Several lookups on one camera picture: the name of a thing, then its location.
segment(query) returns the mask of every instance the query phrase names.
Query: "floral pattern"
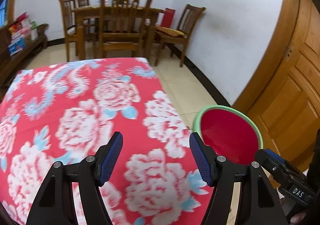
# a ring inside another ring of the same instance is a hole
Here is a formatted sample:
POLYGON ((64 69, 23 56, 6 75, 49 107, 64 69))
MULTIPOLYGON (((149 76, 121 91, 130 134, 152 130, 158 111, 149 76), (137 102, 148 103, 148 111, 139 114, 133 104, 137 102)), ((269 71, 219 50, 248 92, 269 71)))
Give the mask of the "floral pattern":
POLYGON ((189 147, 190 132, 163 91, 156 91, 153 97, 146 103, 147 117, 143 120, 148 136, 166 143, 168 156, 182 158, 186 154, 184 148, 189 147))
POLYGON ((126 188, 124 202, 132 212, 153 216, 152 224, 169 225, 178 220, 183 210, 193 212, 201 206, 191 197, 182 165, 165 163, 161 149, 153 149, 148 155, 133 155, 126 166, 124 176, 131 185, 126 188))
POLYGON ((89 150, 97 151, 108 143, 113 123, 100 117, 99 107, 93 99, 80 101, 79 107, 65 110, 55 136, 60 148, 69 151, 72 158, 82 160, 89 150))
MULTIPOLYGON (((13 220, 26 224, 55 161, 77 163, 119 131, 123 148, 100 189, 113 225, 200 224, 212 190, 152 71, 144 58, 110 58, 16 76, 0 105, 0 201, 13 220)), ((77 184, 73 193, 86 225, 77 184)))

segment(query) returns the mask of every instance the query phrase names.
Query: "tile floor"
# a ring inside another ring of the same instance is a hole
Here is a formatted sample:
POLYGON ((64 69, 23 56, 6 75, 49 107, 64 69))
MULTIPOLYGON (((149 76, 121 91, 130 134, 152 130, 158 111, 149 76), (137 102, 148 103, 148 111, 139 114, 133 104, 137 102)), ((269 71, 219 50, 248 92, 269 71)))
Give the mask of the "tile floor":
MULTIPOLYGON (((71 43, 70 46, 70 60, 76 61, 78 60, 78 57, 75 53, 75 44, 71 43)), ((107 54, 107 57, 109 58, 130 56, 131 52, 129 51, 114 51, 108 52, 107 54)), ((86 43, 86 58, 93 59, 92 46, 90 43, 86 43)), ((64 62, 66 62, 65 45, 55 45, 41 51, 30 61, 26 69, 34 69, 64 62)), ((175 55, 170 57, 170 50, 165 48, 161 53, 158 66, 153 66, 153 69, 156 72, 164 91, 181 115, 184 123, 192 128, 193 119, 196 113, 205 106, 216 104, 216 102, 186 66, 183 66, 182 68, 179 67, 179 62, 179 59, 175 55)), ((239 185, 239 183, 236 183, 234 186, 234 197, 232 199, 228 225, 232 225, 235 222, 234 219, 239 199, 239 185)))

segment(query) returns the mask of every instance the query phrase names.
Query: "black baseboard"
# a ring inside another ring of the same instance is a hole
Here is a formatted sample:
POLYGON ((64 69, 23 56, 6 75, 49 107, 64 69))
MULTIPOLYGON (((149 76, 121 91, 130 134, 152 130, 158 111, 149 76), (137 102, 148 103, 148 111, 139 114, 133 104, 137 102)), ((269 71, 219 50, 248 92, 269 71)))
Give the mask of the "black baseboard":
MULTIPOLYGON (((181 57, 181 51, 171 43, 166 43, 167 47, 178 57, 181 57)), ((204 88, 209 92, 211 97, 218 105, 223 105, 231 107, 225 97, 218 91, 218 89, 212 84, 212 82, 198 69, 197 66, 193 64, 187 57, 185 57, 184 64, 188 69, 196 76, 196 78, 201 82, 204 88)))
POLYGON ((48 47, 49 46, 58 45, 58 44, 63 44, 63 43, 64 43, 64 38, 55 39, 55 40, 52 40, 52 41, 48 41, 48 47))

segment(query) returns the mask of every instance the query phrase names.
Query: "wooden door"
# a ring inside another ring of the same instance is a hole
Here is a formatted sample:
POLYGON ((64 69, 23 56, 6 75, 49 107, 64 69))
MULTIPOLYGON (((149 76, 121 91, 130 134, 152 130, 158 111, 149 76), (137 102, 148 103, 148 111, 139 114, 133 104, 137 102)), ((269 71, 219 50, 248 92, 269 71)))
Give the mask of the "wooden door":
POLYGON ((270 83, 247 112, 270 148, 304 171, 320 128, 320 14, 300 0, 292 39, 270 83))

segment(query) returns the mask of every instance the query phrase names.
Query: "red floral tablecloth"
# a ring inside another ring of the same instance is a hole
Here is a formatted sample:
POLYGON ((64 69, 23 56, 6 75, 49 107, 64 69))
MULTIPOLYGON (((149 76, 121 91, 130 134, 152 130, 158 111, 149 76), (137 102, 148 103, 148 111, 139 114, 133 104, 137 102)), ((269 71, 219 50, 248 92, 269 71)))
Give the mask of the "red floral tablecloth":
MULTIPOLYGON (((25 224, 52 163, 95 154, 113 132, 124 145, 100 190, 114 225, 200 224, 212 190, 189 134, 146 59, 75 61, 23 70, 0 105, 0 201, 25 224)), ((86 224, 73 184, 79 224, 86 224)))

